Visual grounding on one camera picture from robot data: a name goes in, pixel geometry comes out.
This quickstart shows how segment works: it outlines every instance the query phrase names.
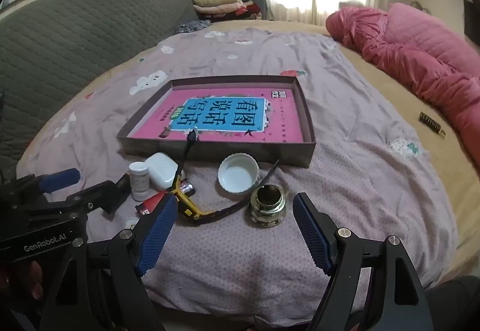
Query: person's hand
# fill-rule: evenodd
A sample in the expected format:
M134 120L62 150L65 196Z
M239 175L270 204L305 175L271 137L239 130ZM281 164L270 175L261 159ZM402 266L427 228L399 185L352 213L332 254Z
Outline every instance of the person's hand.
M14 271L0 269L0 290L8 289L12 279L17 278L23 289L35 300L40 300L43 296L42 276L42 268L37 262L19 262Z

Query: ink jar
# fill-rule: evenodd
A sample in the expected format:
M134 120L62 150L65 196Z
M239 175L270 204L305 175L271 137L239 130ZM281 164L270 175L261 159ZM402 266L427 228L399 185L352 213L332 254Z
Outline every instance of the ink jar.
M250 196L248 214L255 224L263 228L280 224L287 214L285 192L276 185L255 189Z

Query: screw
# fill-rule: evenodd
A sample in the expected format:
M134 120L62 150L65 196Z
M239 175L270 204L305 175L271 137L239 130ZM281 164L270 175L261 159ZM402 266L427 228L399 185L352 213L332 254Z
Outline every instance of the screw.
M133 233L131 232L130 229L124 229L123 231L120 232L120 238L121 239L129 239Z
M400 244L400 239L396 236L389 236L388 241L393 244L393 245L399 245Z
M77 237L75 240L71 242L74 247L80 247L83 244L83 239L81 237Z
M340 228L338 230L338 234L341 236L341 237L350 237L350 235L352 234L352 231L349 230L348 228Z

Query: white container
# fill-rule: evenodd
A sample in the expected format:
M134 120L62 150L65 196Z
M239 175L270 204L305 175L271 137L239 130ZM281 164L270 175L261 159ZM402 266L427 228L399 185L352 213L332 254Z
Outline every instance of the white container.
M130 217L128 220L125 221L125 229L133 229L135 225L137 225L140 218L138 217Z
M229 193L243 196L260 182L260 169L249 154L235 153L220 164L218 181Z
M145 201L149 198L150 174L147 164L134 162L128 166L130 175L131 195L135 201Z
M158 152L146 159L145 164L148 166L150 179L158 189L166 190L172 187L178 164L175 163L170 156Z

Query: blue gripper pad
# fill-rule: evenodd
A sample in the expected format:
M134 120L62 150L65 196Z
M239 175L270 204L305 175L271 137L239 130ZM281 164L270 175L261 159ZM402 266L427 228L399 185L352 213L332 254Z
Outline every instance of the blue gripper pad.
M161 202L166 204L140 244L140 256L135 268L141 277L157 263L173 223L177 219L177 198L171 195L168 199L163 199Z
M328 243L299 195L293 198L293 215L315 266L327 273L332 267Z
M38 188L42 193L53 193L74 185L79 180L80 172L77 169L67 169L50 175L42 175Z

